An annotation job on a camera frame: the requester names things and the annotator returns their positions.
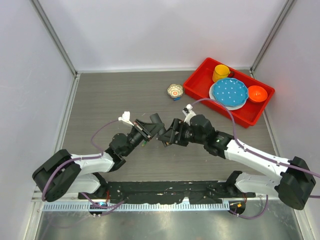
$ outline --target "blue plate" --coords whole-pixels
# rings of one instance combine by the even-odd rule
[[[225,106],[236,107],[243,105],[249,95],[248,88],[236,78],[226,77],[213,84],[214,98]]]

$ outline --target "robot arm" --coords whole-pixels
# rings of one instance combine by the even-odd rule
[[[72,161],[61,169],[51,181],[45,194],[48,202],[53,202],[67,193],[88,193],[93,198],[104,198],[107,183],[98,172],[118,170],[128,156],[143,140],[150,141],[163,127],[163,123],[145,123],[136,119],[130,122],[130,113],[125,112],[124,124],[131,127],[130,133],[116,134],[103,154],[76,155],[61,149],[40,166],[32,175],[33,180],[43,192],[52,173],[64,162]]]
[[[184,120],[175,118],[165,133],[158,136],[167,147],[176,144],[186,147],[188,143],[202,144],[203,148],[211,155],[223,159],[236,161],[259,171],[264,175],[251,175],[241,171],[234,171],[227,180],[228,192],[233,195],[239,193],[260,193],[279,197],[286,205],[302,210],[316,184],[314,177],[310,174],[291,169],[279,163],[294,165],[309,170],[306,162],[295,157],[293,160],[273,156],[261,150],[239,141],[244,148],[240,147],[235,138],[225,132],[217,131],[212,127],[210,121],[203,115],[196,115],[192,106],[183,109]],[[153,123],[162,123],[160,118]],[[277,161],[272,163],[252,154],[250,149],[260,156]]]

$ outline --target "patterned bowl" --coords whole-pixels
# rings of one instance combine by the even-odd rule
[[[184,94],[184,88],[180,84],[171,84],[166,91],[173,99],[179,98]]]

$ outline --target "metal floor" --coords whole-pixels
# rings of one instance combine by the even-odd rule
[[[265,201],[249,200],[254,216]],[[43,212],[36,240],[302,240],[291,208],[270,200],[265,214],[241,219],[227,211],[113,212],[92,218],[87,212]]]
[[[159,113],[165,126],[173,118],[184,118],[183,107],[194,102],[184,95],[172,101],[167,95],[170,84],[183,84],[191,71],[126,72],[82,74],[77,88],[64,145],[73,154],[95,154],[91,146],[93,133],[109,121],[131,112],[136,118],[150,122],[149,115]],[[194,107],[205,115],[216,130],[232,133],[231,121],[202,104]],[[238,137],[246,144],[274,154],[263,117],[250,128],[237,126]],[[114,123],[96,138],[107,148],[117,133],[130,129]],[[152,140],[137,147],[126,164],[112,173],[103,173],[107,181],[187,181],[226,180],[234,170],[257,172],[240,163],[209,155],[202,146],[170,146]],[[264,206],[261,200],[249,200],[245,215],[254,216]],[[302,235],[294,211],[271,200],[266,213],[256,220],[246,220],[226,211],[114,212],[102,218],[87,218],[87,212],[43,212],[37,240],[301,240]]]

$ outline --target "orange bowl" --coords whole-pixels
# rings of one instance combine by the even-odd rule
[[[267,91],[261,86],[250,86],[248,88],[249,99],[254,103],[261,103],[268,97]]]

